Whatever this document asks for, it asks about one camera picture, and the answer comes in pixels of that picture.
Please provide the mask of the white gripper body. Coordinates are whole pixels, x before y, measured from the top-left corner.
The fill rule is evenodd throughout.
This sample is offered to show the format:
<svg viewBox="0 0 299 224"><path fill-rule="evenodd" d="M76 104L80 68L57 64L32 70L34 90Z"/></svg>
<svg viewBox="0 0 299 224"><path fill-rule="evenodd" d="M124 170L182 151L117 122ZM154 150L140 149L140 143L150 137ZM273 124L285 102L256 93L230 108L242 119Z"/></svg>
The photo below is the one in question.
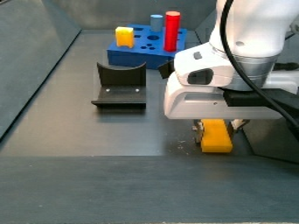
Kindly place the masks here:
<svg viewBox="0 0 299 224"><path fill-rule="evenodd" d="M237 58L255 84L293 94L299 89L299 71L275 72L273 58ZM279 114L264 106L229 106L225 90L250 91L237 77L225 53L205 43L174 54L173 71L168 77L162 111L170 119L276 119Z"/></svg>

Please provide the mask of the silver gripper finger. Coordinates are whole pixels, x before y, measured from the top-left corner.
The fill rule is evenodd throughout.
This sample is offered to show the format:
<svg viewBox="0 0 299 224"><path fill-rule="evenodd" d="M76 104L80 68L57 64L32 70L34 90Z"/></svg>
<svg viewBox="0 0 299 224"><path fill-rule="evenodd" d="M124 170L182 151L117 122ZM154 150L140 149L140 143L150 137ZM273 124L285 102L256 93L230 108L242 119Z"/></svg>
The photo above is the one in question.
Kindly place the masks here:
<svg viewBox="0 0 299 224"><path fill-rule="evenodd" d="M228 123L228 135L232 137L246 124L248 119L233 119Z"/></svg>
<svg viewBox="0 0 299 224"><path fill-rule="evenodd" d="M201 142L204 127L201 120L194 120L192 124L192 131L194 132L194 143L198 144Z"/></svg>

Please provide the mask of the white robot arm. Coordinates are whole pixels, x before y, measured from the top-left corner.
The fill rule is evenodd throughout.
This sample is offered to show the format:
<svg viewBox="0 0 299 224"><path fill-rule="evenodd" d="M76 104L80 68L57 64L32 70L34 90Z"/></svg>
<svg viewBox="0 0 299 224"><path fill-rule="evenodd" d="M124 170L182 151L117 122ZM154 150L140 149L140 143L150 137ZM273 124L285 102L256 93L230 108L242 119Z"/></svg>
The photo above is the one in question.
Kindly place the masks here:
<svg viewBox="0 0 299 224"><path fill-rule="evenodd" d="M162 111L170 119L285 119L299 140L297 73L276 73L299 0L217 0L209 41L174 54Z"/></svg>

